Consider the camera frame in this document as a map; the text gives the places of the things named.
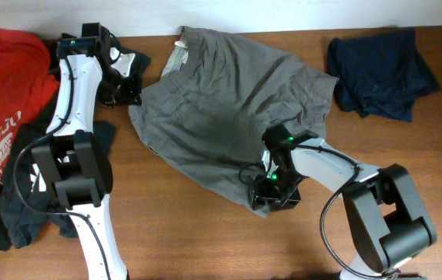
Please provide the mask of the grey shorts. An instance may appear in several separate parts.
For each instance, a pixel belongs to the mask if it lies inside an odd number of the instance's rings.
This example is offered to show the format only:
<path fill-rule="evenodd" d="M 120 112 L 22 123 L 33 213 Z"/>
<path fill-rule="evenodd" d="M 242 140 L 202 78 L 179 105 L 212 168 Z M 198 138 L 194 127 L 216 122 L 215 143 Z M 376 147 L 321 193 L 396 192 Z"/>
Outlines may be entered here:
<path fill-rule="evenodd" d="M 160 79 L 128 115 L 142 143 L 201 187 L 250 206 L 265 130 L 326 135 L 338 79 L 247 37 L 184 26 Z"/>

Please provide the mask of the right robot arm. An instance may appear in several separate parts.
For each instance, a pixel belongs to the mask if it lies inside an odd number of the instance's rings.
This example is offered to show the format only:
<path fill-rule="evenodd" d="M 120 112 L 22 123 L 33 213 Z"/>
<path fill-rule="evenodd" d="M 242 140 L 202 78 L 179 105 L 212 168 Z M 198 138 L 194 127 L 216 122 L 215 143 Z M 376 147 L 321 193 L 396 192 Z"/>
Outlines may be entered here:
<path fill-rule="evenodd" d="M 342 267 L 341 279 L 404 279 L 400 267 L 437 241 L 437 232 L 408 170 L 362 163 L 332 148 L 312 131 L 291 134 L 284 125 L 261 137 L 263 173 L 249 184 L 254 210 L 294 208 L 299 185 L 313 179 L 332 192 L 319 222 L 325 248 Z M 332 204 L 342 198 L 356 248 L 351 264 L 333 251 L 325 232 Z"/>

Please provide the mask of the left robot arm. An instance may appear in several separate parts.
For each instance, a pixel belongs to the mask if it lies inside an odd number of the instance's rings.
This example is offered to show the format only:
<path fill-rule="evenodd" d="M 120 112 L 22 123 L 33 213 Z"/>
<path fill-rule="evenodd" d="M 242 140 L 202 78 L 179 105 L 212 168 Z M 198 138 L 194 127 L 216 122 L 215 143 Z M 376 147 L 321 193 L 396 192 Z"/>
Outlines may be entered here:
<path fill-rule="evenodd" d="M 94 134 L 95 107 L 139 103 L 140 58 L 100 23 L 56 48 L 61 83 L 46 134 L 28 149 L 78 233 L 91 279 L 127 279 L 110 214 L 111 163 Z"/>

